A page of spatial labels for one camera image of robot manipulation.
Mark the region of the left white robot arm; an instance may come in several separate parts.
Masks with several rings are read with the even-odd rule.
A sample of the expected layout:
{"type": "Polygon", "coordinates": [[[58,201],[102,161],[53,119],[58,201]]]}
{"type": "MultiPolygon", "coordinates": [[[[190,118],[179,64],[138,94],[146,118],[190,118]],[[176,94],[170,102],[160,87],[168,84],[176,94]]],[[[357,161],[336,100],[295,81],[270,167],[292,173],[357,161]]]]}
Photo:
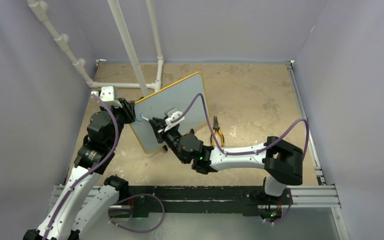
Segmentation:
{"type": "Polygon", "coordinates": [[[27,230],[25,240],[81,240],[111,204],[129,199],[129,183],[115,175],[108,177],[98,194],[87,197],[115,156],[125,124],[136,120],[135,102],[119,98],[103,101],[90,117],[87,135],[77,152],[67,183],[45,220],[27,230]]]}

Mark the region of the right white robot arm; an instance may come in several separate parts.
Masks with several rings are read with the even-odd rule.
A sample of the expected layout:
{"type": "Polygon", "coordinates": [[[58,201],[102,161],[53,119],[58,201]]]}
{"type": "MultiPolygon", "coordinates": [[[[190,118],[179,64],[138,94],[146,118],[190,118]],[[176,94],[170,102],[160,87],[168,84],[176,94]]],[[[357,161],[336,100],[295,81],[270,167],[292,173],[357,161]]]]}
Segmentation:
{"type": "Polygon", "coordinates": [[[280,198],[287,186],[303,183],[305,152],[279,137],[269,136],[265,143],[249,147],[218,149],[207,146],[193,132],[181,134],[175,126],[166,130],[161,118],[148,121],[158,143],[165,144],[182,164],[190,164],[197,173],[207,175],[229,169],[262,169],[269,176],[263,180],[260,196],[268,204],[280,198]]]}

